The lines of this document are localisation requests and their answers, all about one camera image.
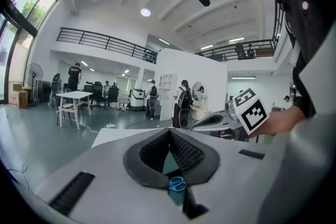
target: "blue scissors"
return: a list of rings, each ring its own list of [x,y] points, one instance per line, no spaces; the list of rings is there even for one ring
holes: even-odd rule
[[[181,176],[174,176],[169,181],[169,190],[173,190],[177,193],[184,191],[185,189],[185,181]]]

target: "balcony railing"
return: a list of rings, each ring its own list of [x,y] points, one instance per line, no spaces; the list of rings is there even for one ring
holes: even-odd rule
[[[219,62],[234,59],[246,60],[255,59],[258,57],[272,57],[277,48],[280,32],[282,29],[282,21],[284,15],[283,11],[283,6],[275,1],[275,16],[272,39],[238,42],[236,44],[228,44],[226,46],[204,50],[196,54],[211,58]]]
[[[73,28],[61,27],[57,41],[65,41],[104,50],[111,50],[150,63],[156,63],[156,57],[158,56],[158,53],[155,51],[148,50],[119,38]]]

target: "black t-shirt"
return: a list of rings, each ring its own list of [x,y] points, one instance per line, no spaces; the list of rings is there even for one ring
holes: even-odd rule
[[[79,67],[71,67],[69,69],[69,80],[68,83],[69,84],[77,84],[78,83],[78,77],[79,74],[82,73],[82,70]]]
[[[289,24],[288,31],[294,47],[297,41],[300,47],[299,58],[293,69],[293,82],[301,94],[294,103],[306,117],[314,115],[315,110],[299,74],[322,45],[335,19],[333,0],[276,0],[285,11]]]

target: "fluorescent light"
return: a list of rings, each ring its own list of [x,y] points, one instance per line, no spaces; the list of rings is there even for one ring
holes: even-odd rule
[[[144,16],[144,17],[148,17],[148,16],[151,16],[151,11],[147,8],[143,8],[141,11],[140,11],[141,15]]]
[[[211,48],[211,47],[213,47],[214,45],[209,45],[209,46],[206,46],[206,47],[203,47],[203,48],[201,48],[201,50],[205,50],[205,49],[207,49],[207,48]]]
[[[236,38],[236,39],[231,39],[229,40],[229,42],[234,42],[234,41],[238,41],[238,40],[243,40],[245,39],[244,37],[240,37],[240,38]]]
[[[255,79],[256,77],[231,77],[232,79]]]
[[[160,41],[162,41],[163,43],[166,43],[168,45],[170,45],[167,41],[164,41],[163,39],[159,38]]]

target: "shirt button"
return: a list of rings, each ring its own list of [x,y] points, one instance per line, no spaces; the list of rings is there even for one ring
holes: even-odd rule
[[[308,9],[308,3],[307,3],[306,1],[304,1],[304,2],[302,3],[302,8],[303,8],[304,10],[307,10],[307,9]]]

